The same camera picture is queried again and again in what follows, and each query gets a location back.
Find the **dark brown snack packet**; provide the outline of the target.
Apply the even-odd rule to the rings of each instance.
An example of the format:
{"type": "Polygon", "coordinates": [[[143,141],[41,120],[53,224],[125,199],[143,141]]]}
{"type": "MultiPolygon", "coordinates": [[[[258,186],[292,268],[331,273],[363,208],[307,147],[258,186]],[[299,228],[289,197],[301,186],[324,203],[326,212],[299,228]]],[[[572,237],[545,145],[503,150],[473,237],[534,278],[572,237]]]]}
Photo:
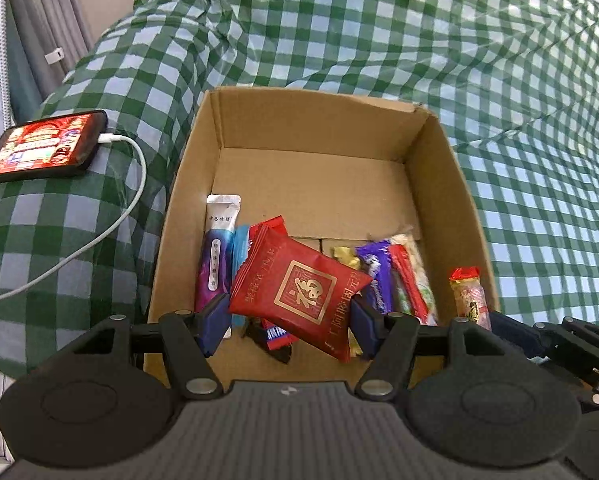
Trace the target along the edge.
{"type": "Polygon", "coordinates": [[[272,359],[275,359],[276,362],[282,364],[290,363],[293,347],[290,344],[279,346],[272,340],[269,340],[267,330],[264,329],[264,325],[257,318],[251,318],[247,322],[245,336],[252,339],[259,349],[267,353],[268,356],[271,356],[272,359]]]}

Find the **clear nougat candy packet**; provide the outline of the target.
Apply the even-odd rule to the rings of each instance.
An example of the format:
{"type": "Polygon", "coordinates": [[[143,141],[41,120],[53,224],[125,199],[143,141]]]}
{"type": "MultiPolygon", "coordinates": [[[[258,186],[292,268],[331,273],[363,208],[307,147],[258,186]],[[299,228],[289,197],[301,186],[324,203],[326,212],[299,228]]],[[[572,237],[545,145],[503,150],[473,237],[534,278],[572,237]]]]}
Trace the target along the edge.
{"type": "Polygon", "coordinates": [[[426,304],[427,316],[426,325],[436,326],[438,324],[438,315],[435,298],[429,285],[429,278],[425,270],[424,262],[417,241],[411,232],[400,233],[392,237],[392,243],[406,248],[409,260],[412,266],[415,283],[426,304]]]}

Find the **red white small bar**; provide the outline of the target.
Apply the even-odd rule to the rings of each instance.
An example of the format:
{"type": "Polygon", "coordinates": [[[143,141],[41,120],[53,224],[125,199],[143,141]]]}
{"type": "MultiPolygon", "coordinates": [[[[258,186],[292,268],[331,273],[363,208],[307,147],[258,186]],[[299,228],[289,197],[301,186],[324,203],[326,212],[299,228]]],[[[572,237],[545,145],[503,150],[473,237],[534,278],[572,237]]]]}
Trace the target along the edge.
{"type": "Polygon", "coordinates": [[[403,280],[403,285],[405,285],[413,315],[422,325],[429,324],[429,309],[427,309],[426,303],[419,291],[406,247],[403,245],[391,245],[388,247],[388,252],[403,280]]]}

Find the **purple white stick packet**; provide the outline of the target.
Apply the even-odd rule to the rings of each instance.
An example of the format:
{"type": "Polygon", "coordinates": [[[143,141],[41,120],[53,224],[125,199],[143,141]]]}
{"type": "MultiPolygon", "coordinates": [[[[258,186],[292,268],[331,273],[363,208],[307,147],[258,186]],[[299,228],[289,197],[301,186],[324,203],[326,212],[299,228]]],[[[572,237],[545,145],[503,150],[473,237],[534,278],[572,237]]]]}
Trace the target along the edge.
{"type": "Polygon", "coordinates": [[[205,232],[195,289],[195,311],[202,311],[214,297],[229,292],[232,248],[240,195],[210,194],[206,200],[205,232]]]}

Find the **red spicy snack packet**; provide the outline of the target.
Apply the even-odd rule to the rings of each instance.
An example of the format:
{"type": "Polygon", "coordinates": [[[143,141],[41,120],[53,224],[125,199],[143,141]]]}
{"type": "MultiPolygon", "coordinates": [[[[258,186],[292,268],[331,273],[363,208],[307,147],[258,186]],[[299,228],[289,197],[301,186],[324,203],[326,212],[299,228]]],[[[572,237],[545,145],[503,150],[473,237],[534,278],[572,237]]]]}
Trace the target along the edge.
{"type": "MultiPolygon", "coordinates": [[[[264,226],[269,230],[278,232],[278,234],[287,234],[285,222],[282,216],[276,216],[268,220],[261,221],[257,224],[253,224],[249,227],[249,250],[252,250],[252,244],[254,244],[255,238],[264,226]]],[[[267,330],[268,339],[272,340],[275,344],[278,344],[279,346],[282,346],[282,344],[292,345],[297,340],[295,336],[287,333],[286,330],[283,330],[283,328],[278,327],[273,323],[264,320],[263,318],[257,318],[257,320],[264,325],[264,329],[267,330]]]]}

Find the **purple chocolate bar wrapper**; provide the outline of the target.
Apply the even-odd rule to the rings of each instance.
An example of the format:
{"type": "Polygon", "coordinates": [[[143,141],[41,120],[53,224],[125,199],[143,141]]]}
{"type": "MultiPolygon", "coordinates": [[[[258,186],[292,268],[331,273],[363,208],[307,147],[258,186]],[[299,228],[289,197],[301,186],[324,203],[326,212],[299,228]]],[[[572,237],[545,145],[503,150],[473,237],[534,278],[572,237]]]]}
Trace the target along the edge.
{"type": "Polygon", "coordinates": [[[391,259],[388,254],[388,241],[379,240],[359,246],[356,248],[356,256],[367,267],[375,307],[382,314],[392,312],[391,259]]]}

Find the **red square snack packet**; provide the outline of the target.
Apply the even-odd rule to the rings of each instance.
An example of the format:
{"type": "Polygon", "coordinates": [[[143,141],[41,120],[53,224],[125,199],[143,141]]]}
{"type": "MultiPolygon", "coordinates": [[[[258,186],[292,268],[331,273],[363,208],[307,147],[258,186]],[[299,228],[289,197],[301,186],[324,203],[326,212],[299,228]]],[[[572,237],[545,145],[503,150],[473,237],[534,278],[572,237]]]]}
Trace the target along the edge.
{"type": "Polygon", "coordinates": [[[365,272],[264,226],[237,273],[230,312],[263,318],[347,362],[350,300],[370,283],[365,272]]]}

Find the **yellow gold candy bar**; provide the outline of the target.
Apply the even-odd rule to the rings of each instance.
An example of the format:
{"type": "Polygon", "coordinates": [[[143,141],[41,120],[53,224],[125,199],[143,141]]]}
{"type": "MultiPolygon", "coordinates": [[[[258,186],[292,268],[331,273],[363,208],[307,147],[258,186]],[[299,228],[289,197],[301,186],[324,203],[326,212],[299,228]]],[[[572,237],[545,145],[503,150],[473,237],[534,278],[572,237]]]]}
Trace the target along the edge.
{"type": "MultiPolygon", "coordinates": [[[[332,248],[332,255],[335,260],[344,266],[348,266],[350,269],[357,271],[361,269],[361,261],[354,247],[335,246],[332,248]]],[[[352,358],[360,358],[363,352],[352,330],[348,330],[348,342],[350,356],[352,358]]]]}

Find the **red yellow candy packet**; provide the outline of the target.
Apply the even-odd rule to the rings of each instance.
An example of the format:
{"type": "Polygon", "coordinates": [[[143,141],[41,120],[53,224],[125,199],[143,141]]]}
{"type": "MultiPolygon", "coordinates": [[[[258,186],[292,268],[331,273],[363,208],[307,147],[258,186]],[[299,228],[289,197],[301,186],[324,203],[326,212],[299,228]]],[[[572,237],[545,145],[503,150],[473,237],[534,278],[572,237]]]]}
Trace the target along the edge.
{"type": "Polygon", "coordinates": [[[458,315],[491,330],[489,309],[477,266],[456,268],[450,273],[449,284],[456,301],[458,315]]]}

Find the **brown cardboard box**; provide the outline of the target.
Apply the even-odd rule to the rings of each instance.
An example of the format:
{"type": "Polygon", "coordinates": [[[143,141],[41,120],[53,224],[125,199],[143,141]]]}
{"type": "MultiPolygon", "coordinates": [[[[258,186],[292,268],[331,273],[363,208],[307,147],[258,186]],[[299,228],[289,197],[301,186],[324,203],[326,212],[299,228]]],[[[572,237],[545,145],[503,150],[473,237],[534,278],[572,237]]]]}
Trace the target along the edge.
{"type": "Polygon", "coordinates": [[[308,90],[206,92],[167,207],[151,321],[194,306],[211,194],[240,196],[246,224],[282,217],[291,237],[321,252],[411,232],[441,322],[456,315],[448,278],[461,266],[481,272],[487,304],[499,308],[474,200],[422,107],[308,90]]]}

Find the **black smartphone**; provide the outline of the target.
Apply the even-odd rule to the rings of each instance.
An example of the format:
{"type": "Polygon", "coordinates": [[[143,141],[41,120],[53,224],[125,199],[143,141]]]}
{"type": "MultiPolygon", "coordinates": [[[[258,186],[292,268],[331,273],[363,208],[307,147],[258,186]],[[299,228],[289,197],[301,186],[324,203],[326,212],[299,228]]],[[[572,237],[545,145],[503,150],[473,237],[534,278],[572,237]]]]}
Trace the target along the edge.
{"type": "Polygon", "coordinates": [[[26,122],[0,137],[0,183],[81,174],[107,127],[104,110],[26,122]]]}

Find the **green checkered cloth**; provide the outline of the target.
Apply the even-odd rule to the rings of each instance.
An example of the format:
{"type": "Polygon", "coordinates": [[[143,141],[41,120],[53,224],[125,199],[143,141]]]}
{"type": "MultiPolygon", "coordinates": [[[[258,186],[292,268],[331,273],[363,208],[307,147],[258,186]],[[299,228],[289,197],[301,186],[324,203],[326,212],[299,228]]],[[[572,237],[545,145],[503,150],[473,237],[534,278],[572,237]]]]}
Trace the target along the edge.
{"type": "Polygon", "coordinates": [[[599,323],[599,3],[136,0],[34,113],[104,110],[136,139],[73,179],[0,184],[0,372],[114,313],[143,318],[167,200],[207,91],[310,89],[435,113],[501,307],[599,323]]]}

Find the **grey curtain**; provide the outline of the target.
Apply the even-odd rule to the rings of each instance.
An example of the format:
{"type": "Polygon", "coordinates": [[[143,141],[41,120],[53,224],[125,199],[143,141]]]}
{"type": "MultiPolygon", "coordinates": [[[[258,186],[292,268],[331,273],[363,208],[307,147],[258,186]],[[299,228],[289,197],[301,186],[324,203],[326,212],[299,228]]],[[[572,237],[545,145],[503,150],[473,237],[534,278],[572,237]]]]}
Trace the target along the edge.
{"type": "Polygon", "coordinates": [[[0,110],[34,117],[93,46],[78,0],[0,0],[0,110]]]}

